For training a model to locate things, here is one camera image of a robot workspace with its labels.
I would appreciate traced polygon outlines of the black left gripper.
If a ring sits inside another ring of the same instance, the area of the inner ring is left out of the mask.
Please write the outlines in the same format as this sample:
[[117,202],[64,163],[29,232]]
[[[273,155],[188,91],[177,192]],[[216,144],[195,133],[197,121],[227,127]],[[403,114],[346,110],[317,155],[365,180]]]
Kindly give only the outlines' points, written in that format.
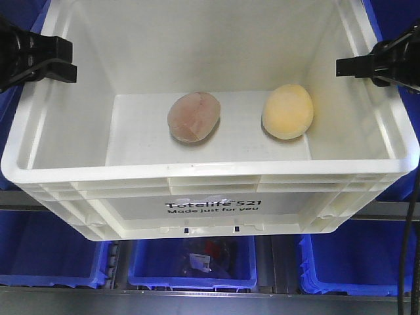
[[48,78],[64,83],[77,81],[73,65],[73,43],[58,36],[40,38],[41,56],[33,53],[40,38],[1,15],[1,92],[26,82]]

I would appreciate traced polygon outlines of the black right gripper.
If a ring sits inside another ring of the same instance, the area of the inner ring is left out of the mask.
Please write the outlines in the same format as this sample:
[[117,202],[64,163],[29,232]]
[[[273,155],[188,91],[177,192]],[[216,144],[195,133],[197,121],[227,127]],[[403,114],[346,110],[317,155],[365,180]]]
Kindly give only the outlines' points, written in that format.
[[335,74],[370,78],[377,87],[399,85],[419,92],[419,23],[397,39],[377,43],[368,55],[337,59]]

